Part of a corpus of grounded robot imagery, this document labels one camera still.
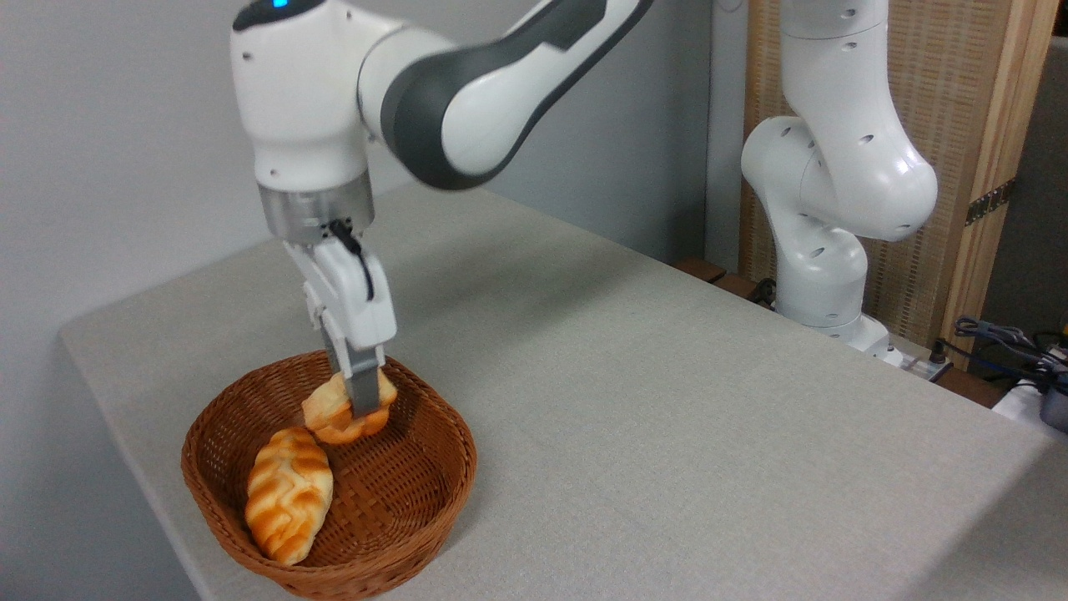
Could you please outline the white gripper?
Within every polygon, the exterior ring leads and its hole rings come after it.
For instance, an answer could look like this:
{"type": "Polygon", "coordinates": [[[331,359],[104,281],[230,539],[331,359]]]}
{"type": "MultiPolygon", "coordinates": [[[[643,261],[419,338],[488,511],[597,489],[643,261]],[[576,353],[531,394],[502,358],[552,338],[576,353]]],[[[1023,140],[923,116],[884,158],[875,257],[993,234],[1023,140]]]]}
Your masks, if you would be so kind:
{"type": "Polygon", "coordinates": [[[356,255],[337,239],[316,246],[284,242],[305,278],[310,316],[327,313],[333,335],[320,328],[331,371],[342,373],[350,396],[354,420],[379,411],[378,370],[384,365],[382,347],[397,332],[384,266],[370,251],[356,255]],[[340,343],[340,359],[336,339],[340,343]]]}

